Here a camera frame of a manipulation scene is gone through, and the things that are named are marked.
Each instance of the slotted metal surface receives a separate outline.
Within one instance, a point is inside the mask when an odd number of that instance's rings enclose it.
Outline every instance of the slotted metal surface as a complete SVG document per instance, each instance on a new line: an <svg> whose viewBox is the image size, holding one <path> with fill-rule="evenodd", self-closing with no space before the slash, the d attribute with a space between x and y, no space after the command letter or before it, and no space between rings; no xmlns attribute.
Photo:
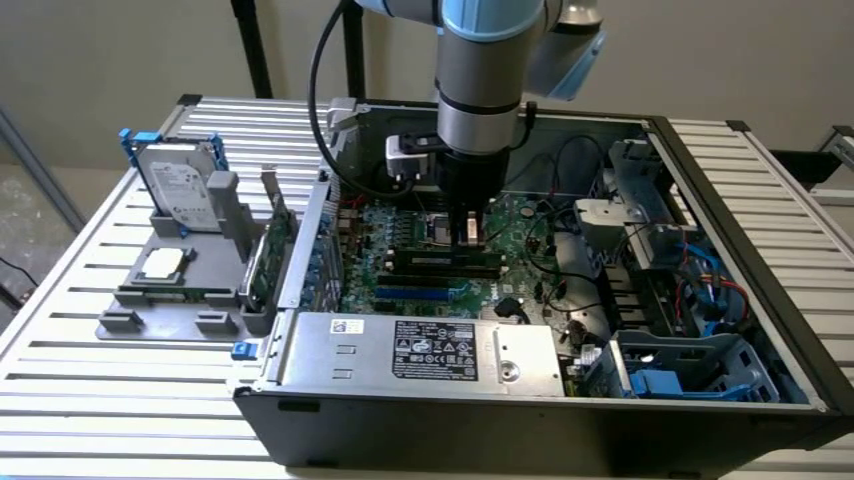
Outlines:
<svg viewBox="0 0 854 480"><path fill-rule="evenodd" d="M288 205L298 211L304 209L304 187L320 161L304 104L205 98L197 108L176 112L169 125L169 133L207 135L216 131L224 137L232 169L240 173L240 199L252 206L258 218L270 215L258 178L266 163L283 168L279 181ZM681 132L703 144L697 148L709 153L703 158L710 165L750 162L743 152L731 152L739 149L722 124L679 125ZM707 135L721 139L701 138ZM725 149L729 156L715 156L715 149ZM746 171L767 173L757 165ZM785 203L786 209L767 203L771 201ZM737 196L727 197L727 204L755 223L762 223L766 214L791 216L797 222L809 218L798 213L797 202L786 198ZM227 378L255 377L258 366L232 365L230 344L103 342L95 337L97 314L109 305L109 292L123 280L151 233L151 207L148 194L129 172L0 338L0 475L330 478L328 472L286 470L268 460L224 383ZM782 278L801 282L793 292L806 295L799 302L810 306L807 319L841 365L854 367L854 348L849 345L854 318L850 312L827 310L850 305L845 303L845 293L854 273L830 266L790 265L790 260L803 259L786 257L791 245L799 245L791 247L798 252L814 252L817 261L839 259L833 256L838 250L830 248L833 242L821 231L790 232L791 235L777 235L774 230L758 229L751 231L751 238L762 240L761 247L781 258L775 271ZM809 294L813 289L825 288L821 281L829 280L849 282L839 283L847 287L834 291L842 295L834 297L833 303L814 305ZM854 368L845 370L854 378ZM854 437L849 436L815 452L774 452L726 478L849 479L854 475L853 451ZM443 477L460 478L418 473L335 474L335 478L363 479Z"/></svg>

